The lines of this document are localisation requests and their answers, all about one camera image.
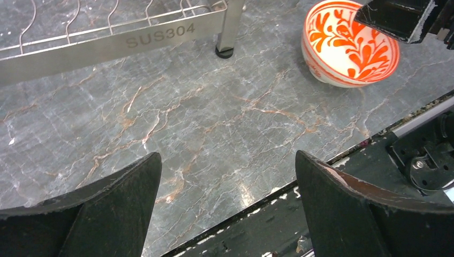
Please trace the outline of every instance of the gray marble surface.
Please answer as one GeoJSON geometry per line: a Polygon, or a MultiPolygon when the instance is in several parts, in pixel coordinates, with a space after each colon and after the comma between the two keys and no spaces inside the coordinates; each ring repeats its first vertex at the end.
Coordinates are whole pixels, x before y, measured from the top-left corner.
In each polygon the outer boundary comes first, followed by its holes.
{"type": "MultiPolygon", "coordinates": [[[[24,2],[1,0],[1,47],[27,26],[24,2]]],[[[297,149],[328,160],[454,89],[454,52],[433,38],[402,45],[386,81],[360,89],[318,82],[300,50],[315,2],[247,1],[228,60],[215,56],[213,36],[0,88],[0,208],[32,206],[159,152],[143,252],[159,256],[293,181],[297,149]]],[[[46,16],[25,42],[62,34],[68,17],[55,8],[76,1],[37,4],[46,16]]],[[[114,4],[82,1],[75,24],[105,26],[98,17],[114,4]]],[[[143,13],[119,8],[118,20],[143,13]]]]}

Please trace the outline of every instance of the screw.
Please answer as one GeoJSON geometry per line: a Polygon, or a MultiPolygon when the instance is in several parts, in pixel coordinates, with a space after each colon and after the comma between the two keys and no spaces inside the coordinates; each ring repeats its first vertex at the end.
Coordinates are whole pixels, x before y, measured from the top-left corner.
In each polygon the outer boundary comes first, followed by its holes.
{"type": "Polygon", "coordinates": [[[424,167],[424,163],[421,162],[421,161],[416,161],[414,164],[413,164],[413,167],[415,169],[421,169],[422,167],[424,167]]]}

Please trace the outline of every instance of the stainless steel rack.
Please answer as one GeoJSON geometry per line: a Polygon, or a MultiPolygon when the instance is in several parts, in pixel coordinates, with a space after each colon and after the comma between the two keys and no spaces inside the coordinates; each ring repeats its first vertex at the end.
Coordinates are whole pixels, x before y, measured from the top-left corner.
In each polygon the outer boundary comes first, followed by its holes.
{"type": "Polygon", "coordinates": [[[0,86],[72,71],[213,34],[219,34],[216,54],[229,58],[233,54],[245,2],[205,0],[193,4],[197,0],[179,0],[178,6],[178,1],[161,0],[164,3],[154,8],[156,1],[150,0],[143,3],[143,17],[115,23],[112,17],[118,12],[120,0],[105,0],[114,4],[105,17],[106,26],[71,29],[80,17],[83,0],[64,0],[66,4],[73,1],[76,9],[66,14],[70,20],[62,23],[65,26],[61,35],[25,42],[24,36],[33,30],[40,15],[39,2],[28,1],[30,22],[21,29],[16,41],[18,44],[3,46],[5,42],[0,41],[0,86]]]}

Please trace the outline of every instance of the rack foot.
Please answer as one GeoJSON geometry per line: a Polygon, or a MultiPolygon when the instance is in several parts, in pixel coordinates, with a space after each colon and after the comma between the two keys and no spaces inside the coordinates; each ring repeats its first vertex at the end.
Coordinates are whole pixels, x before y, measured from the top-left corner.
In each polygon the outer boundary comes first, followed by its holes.
{"type": "Polygon", "coordinates": [[[217,50],[217,47],[215,49],[216,55],[222,59],[229,59],[233,55],[233,48],[225,51],[219,51],[217,50]]]}

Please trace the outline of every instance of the orange and white bowl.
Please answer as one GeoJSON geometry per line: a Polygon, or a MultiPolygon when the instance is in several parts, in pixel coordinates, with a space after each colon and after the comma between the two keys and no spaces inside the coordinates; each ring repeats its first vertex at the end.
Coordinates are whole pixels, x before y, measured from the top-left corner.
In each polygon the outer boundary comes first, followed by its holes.
{"type": "Polygon", "coordinates": [[[391,76],[400,59],[396,40],[354,21],[361,4],[326,0],[307,14],[301,49],[312,75],[338,87],[362,87],[391,76]]]}

